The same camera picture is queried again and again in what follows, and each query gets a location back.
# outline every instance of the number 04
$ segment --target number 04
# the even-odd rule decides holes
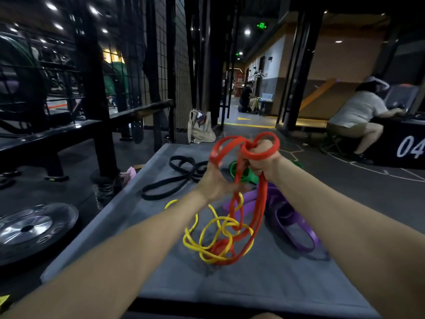
[[[415,142],[415,138],[411,135],[404,138],[404,140],[400,143],[398,149],[397,149],[397,156],[399,158],[404,157],[409,153],[410,149],[412,148],[413,144]],[[423,139],[421,142],[419,142],[411,151],[411,154],[415,155],[415,159],[417,159],[419,156],[423,155],[425,148],[425,139]]]

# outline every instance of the purple resistance band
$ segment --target purple resistance band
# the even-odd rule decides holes
[[[255,201],[257,199],[258,190],[252,190],[243,194],[243,211],[244,214],[249,214],[254,211]],[[229,210],[230,202],[223,205],[223,208]],[[290,241],[294,244],[296,249],[301,252],[312,252],[316,246],[320,244],[319,238],[316,236],[311,227],[305,222],[305,219],[288,203],[284,195],[279,189],[271,182],[268,184],[267,189],[267,206],[271,211],[271,223],[272,227],[278,233],[285,234]],[[235,220],[241,219],[241,212],[237,210],[235,212]],[[302,230],[304,230],[313,241],[312,247],[306,247],[300,244],[294,236],[288,230],[288,227],[294,224],[298,224]]]

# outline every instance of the red resistance band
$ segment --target red resistance band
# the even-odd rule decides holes
[[[260,154],[254,154],[250,152],[249,150],[257,147],[258,142],[264,138],[264,137],[272,137],[274,139],[273,146]],[[220,147],[223,143],[226,141],[231,140],[221,151]],[[236,162],[236,175],[235,175],[235,183],[239,183],[241,181],[242,172],[244,171],[246,164],[244,159],[249,160],[263,160],[270,156],[272,156],[277,150],[279,150],[280,147],[280,141],[278,137],[272,133],[272,132],[263,132],[258,134],[255,139],[251,142],[248,139],[245,139],[243,136],[226,136],[223,139],[219,140],[215,146],[212,148],[211,154],[210,154],[210,162],[213,163],[218,167],[220,161],[224,158],[225,155],[227,155],[232,149],[234,149],[236,146],[240,146],[239,149],[239,155],[238,155],[238,161]],[[233,244],[230,248],[230,251],[232,253],[232,258],[226,261],[218,261],[215,264],[218,265],[230,265],[238,261],[245,251],[248,249],[251,242],[254,240],[255,236],[257,235],[258,229],[261,226],[261,222],[263,221],[263,215],[264,215],[264,209],[266,208],[266,200],[267,200],[267,180],[264,177],[264,174],[262,173],[259,177],[258,182],[258,196],[257,200],[255,202],[254,207],[254,216],[252,218],[251,223],[249,224],[249,227],[254,229],[253,235],[250,237],[249,241],[245,245],[245,247],[242,249],[242,251],[236,255],[233,249]],[[237,204],[240,202],[239,193],[234,192],[233,197],[230,201],[230,217],[235,218],[235,202]],[[243,224],[243,206],[241,207],[241,220],[239,222],[239,226],[232,226],[233,230],[241,230]],[[240,235],[233,237],[233,242],[240,241],[244,237],[246,237],[249,234],[249,230],[246,228]],[[211,248],[210,252],[219,255],[224,248],[226,247],[227,243],[229,242],[228,238],[222,239],[221,241],[217,241],[214,246]]]

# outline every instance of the yellow resistance band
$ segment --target yellow resistance band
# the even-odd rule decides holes
[[[238,206],[235,208],[235,211],[237,211],[238,209],[241,208],[242,204],[243,204],[243,197],[242,194],[239,193],[239,197],[241,198],[241,201],[239,202]],[[177,201],[177,199],[174,199],[172,201],[170,201],[166,206],[165,209],[167,209],[170,205],[172,205],[173,203],[175,203]],[[233,218],[230,217],[230,215],[227,216],[218,216],[217,213],[215,212],[215,209],[213,206],[208,205],[208,207],[211,209],[212,213],[214,214],[215,218],[212,219],[208,225],[206,225],[204,227],[204,229],[201,232],[201,236],[199,237],[199,244],[196,244],[195,241],[192,239],[192,237],[190,236],[190,233],[193,232],[193,230],[195,229],[196,225],[198,224],[198,214],[196,214],[195,216],[195,223],[192,226],[192,228],[190,230],[187,229],[187,227],[184,229],[184,236],[183,236],[183,244],[184,246],[190,248],[191,250],[194,250],[196,252],[199,252],[199,257],[202,259],[202,261],[204,261],[205,263],[216,263],[218,261],[226,261],[229,260],[230,258],[226,257],[226,254],[230,251],[230,248],[232,246],[233,243],[233,237],[238,236],[241,231],[237,231],[235,235],[232,235],[227,229],[226,227],[231,227],[231,226],[239,226],[239,223],[237,222],[237,220],[234,220]],[[205,232],[207,231],[207,229],[209,228],[209,226],[211,226],[214,222],[217,223],[217,227],[218,230],[215,233],[214,239],[212,240],[211,244],[208,246],[202,246],[202,240],[204,239],[204,235]],[[242,227],[247,228],[249,230],[250,235],[252,236],[252,234],[254,233],[254,231],[252,230],[251,227],[249,227],[247,224],[242,224]],[[229,238],[229,242],[226,245],[226,248],[219,254],[219,255],[215,255],[212,254],[211,252],[208,252],[207,250],[209,250],[211,247],[214,246],[214,244],[216,243],[218,237],[220,236],[220,233],[222,233],[224,236]],[[251,245],[248,247],[248,249],[246,250],[246,252],[244,253],[244,255],[246,253],[248,253],[250,251],[250,249],[252,248],[252,245],[254,244],[254,240],[252,240]]]

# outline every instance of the white shirt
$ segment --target white shirt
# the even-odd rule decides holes
[[[328,123],[351,128],[359,123],[367,123],[386,111],[388,109],[379,96],[368,91],[359,91],[354,93]]]

